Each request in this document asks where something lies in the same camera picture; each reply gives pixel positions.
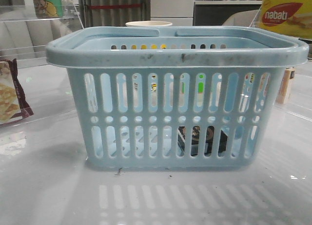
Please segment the clear acrylic shelf right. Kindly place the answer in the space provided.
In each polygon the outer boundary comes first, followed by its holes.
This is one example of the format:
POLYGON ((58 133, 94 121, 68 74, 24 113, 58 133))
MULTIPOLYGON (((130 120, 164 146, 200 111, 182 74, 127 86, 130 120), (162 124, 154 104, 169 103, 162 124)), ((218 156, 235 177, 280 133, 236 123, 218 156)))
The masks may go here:
MULTIPOLYGON (((269 98, 268 106, 270 107, 276 98, 281 85, 284 72, 287 68, 304 65, 306 69, 311 69, 312 64, 307 64, 309 46, 297 37, 290 37, 267 30, 258 28, 255 23, 259 17, 259 10, 252 10, 252 20, 248 22, 248 26, 257 34, 255 41, 260 44, 261 50, 256 54, 257 62, 265 67, 270 68, 270 75, 261 80, 259 89, 260 95, 257 96, 257 107, 262 109, 260 101, 269 98)), ((298 89, 291 98, 289 105, 277 104, 277 106, 287 113, 296 117, 312 119, 312 78, 305 76, 305 79, 299 79, 295 83, 298 89)))

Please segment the brown cracker snack bag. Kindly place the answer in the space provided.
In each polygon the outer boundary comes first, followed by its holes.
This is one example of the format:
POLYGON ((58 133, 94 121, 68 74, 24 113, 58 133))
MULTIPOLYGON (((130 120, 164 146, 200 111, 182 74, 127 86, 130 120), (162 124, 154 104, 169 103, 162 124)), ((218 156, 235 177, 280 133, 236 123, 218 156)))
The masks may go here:
POLYGON ((2 126, 32 116, 24 89, 18 79, 17 60, 0 61, 0 124, 2 126))

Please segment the clear acrylic shelf left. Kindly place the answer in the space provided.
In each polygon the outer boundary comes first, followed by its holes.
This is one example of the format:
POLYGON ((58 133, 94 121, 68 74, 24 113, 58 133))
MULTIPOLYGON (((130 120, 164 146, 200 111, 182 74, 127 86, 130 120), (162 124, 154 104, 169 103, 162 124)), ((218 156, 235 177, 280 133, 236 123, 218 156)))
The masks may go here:
POLYGON ((19 68, 46 65, 46 45, 82 29, 74 6, 62 17, 38 17, 34 6, 0 7, 0 59, 17 60, 19 68))

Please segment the yellow nabati wafer box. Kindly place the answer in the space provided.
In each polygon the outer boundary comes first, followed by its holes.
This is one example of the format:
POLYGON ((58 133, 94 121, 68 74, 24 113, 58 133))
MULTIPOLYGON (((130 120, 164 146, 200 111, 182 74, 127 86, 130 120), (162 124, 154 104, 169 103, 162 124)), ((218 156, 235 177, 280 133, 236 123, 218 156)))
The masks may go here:
POLYGON ((275 33, 312 38, 312 0, 263 0, 258 28, 275 33))

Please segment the light blue plastic basket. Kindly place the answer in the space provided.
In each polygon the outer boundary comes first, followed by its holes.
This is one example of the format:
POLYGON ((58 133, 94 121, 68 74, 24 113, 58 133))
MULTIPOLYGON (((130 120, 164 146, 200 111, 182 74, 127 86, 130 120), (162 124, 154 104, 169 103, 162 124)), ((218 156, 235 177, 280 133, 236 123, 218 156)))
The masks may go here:
POLYGON ((274 104, 265 97, 257 107, 271 70, 255 58, 256 36, 239 26, 90 27, 50 42, 46 60, 67 70, 95 167, 239 168, 255 159, 274 104), (214 141, 205 156, 208 126, 214 141), (228 139, 219 154, 221 130, 228 139))

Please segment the green yellow cartoon package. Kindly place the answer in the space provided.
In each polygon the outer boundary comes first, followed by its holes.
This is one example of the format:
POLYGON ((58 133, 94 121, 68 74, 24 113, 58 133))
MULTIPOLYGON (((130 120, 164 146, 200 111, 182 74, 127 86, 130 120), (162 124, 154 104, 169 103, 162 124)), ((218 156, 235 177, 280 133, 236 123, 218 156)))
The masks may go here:
POLYGON ((38 18, 61 18, 63 7, 61 0, 33 0, 38 18))

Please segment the beige tissue box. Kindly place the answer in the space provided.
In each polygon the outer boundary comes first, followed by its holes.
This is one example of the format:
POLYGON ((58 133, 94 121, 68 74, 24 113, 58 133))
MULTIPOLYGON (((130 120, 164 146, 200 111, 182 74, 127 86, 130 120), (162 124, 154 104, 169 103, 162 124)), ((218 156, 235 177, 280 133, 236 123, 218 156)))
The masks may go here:
POLYGON ((281 85, 276 98, 276 103, 286 104, 290 98, 293 81, 295 78, 295 68, 287 68, 284 72, 281 85))

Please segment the packaged bread clear wrapper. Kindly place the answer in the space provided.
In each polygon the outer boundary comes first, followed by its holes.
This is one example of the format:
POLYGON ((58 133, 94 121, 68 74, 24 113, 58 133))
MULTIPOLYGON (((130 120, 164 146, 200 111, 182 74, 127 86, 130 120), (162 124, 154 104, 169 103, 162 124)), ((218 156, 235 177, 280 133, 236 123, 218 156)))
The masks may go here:
MULTIPOLYGON (((194 126, 192 129, 192 137, 191 137, 191 156, 197 156, 198 155, 198 146, 200 141, 200 127, 194 126)), ((182 153, 185 152, 185 144, 186 144, 186 134, 187 130, 185 126, 180 126, 178 128, 178 146, 180 147, 181 151, 179 155, 181 156, 182 153)), ((213 141, 214 141, 214 134, 215 129, 213 126, 208 126, 206 128, 206 134, 205 134, 205 147, 204 147, 204 155, 210 156, 212 153, 213 148, 213 141)), ((226 145, 227 145, 227 135, 223 130, 220 132, 220 139, 219 139, 219 146, 218 146, 218 153, 222 154, 226 151, 226 145)))

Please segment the white cabinet background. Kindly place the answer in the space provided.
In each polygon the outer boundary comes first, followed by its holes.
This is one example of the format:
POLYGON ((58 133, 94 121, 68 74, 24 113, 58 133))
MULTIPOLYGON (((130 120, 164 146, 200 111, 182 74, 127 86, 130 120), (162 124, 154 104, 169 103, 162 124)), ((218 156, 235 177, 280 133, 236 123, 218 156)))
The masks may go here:
POLYGON ((195 0, 150 0, 151 20, 192 26, 195 0))

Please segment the clear acrylic shelf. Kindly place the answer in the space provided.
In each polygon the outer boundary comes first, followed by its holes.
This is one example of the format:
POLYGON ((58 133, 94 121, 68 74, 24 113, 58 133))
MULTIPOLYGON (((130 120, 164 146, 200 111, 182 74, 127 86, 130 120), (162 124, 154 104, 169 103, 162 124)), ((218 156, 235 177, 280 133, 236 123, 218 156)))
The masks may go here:
MULTIPOLYGON (((312 64, 307 64, 309 46, 297 37, 290 37, 267 30, 258 28, 255 23, 259 17, 259 10, 252 10, 252 20, 248 22, 248 26, 257 34, 255 41, 260 44, 261 50, 256 54, 257 62, 265 67, 270 68, 270 75, 261 80, 259 89, 260 95, 257 96, 257 107, 262 109, 260 101, 269 98, 268 106, 270 107, 276 98, 281 85, 284 72, 287 68, 304 65, 306 69, 311 69, 312 64)), ((299 79, 295 83, 298 89, 291 98, 289 105, 277 104, 277 106, 287 113, 296 117, 312 119, 312 78, 305 76, 305 79, 299 79)))
POLYGON ((82 29, 74 6, 62 17, 38 17, 34 6, 0 7, 0 59, 17 60, 19 68, 46 65, 46 45, 82 29))

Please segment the white paper cup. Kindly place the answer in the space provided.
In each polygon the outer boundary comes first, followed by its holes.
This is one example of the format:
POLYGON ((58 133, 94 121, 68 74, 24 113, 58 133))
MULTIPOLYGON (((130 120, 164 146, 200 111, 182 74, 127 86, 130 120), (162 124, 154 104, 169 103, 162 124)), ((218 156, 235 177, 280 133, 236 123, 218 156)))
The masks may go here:
POLYGON ((171 22, 167 21, 155 21, 155 20, 146 20, 146 21, 130 21, 125 23, 127 27, 168 27, 172 26, 171 22))

